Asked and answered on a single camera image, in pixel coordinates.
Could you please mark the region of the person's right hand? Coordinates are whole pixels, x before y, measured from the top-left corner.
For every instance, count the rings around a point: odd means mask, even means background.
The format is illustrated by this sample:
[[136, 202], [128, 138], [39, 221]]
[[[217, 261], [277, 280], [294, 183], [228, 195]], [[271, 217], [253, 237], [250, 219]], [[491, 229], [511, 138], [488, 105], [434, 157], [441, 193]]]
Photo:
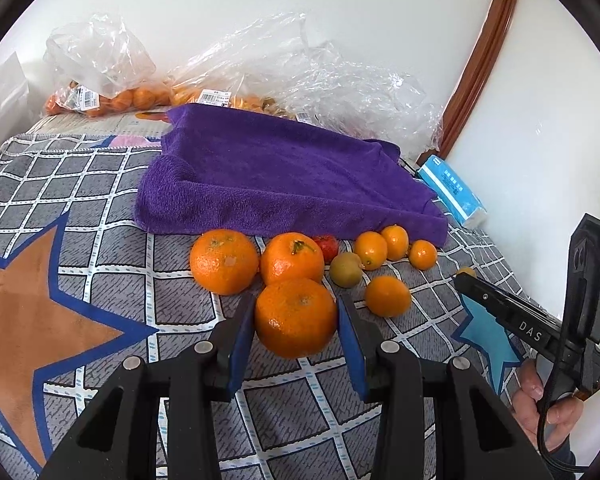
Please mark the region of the person's right hand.
[[[541, 378], [536, 374], [535, 364], [527, 360], [518, 370], [520, 388], [512, 397], [514, 419], [532, 442], [536, 445], [536, 434], [540, 421], [540, 413], [536, 404], [542, 399], [544, 389]], [[570, 396], [554, 404], [547, 412], [546, 422], [554, 427], [553, 432], [545, 438], [546, 448], [556, 451], [568, 439], [570, 432], [580, 420], [584, 403]]]

